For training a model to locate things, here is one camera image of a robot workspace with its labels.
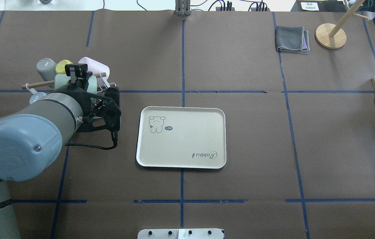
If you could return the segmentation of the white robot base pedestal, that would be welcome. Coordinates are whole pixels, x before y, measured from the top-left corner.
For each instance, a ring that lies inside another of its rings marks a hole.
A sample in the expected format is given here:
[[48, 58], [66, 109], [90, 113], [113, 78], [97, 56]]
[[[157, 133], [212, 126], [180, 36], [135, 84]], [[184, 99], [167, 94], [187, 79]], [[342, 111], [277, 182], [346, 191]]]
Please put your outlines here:
[[142, 229], [138, 239], [224, 239], [223, 229], [219, 228], [174, 228]]

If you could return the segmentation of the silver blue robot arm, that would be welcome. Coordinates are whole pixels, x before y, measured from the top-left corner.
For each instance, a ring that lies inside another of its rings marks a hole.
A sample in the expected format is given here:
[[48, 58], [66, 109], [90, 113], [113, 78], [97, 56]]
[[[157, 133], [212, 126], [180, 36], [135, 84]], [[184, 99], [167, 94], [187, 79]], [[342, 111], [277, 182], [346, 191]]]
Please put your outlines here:
[[0, 117], [0, 239], [21, 237], [8, 181], [31, 180], [50, 166], [75, 132], [92, 132], [88, 92], [94, 74], [86, 64], [66, 70], [68, 83], [23, 110]]

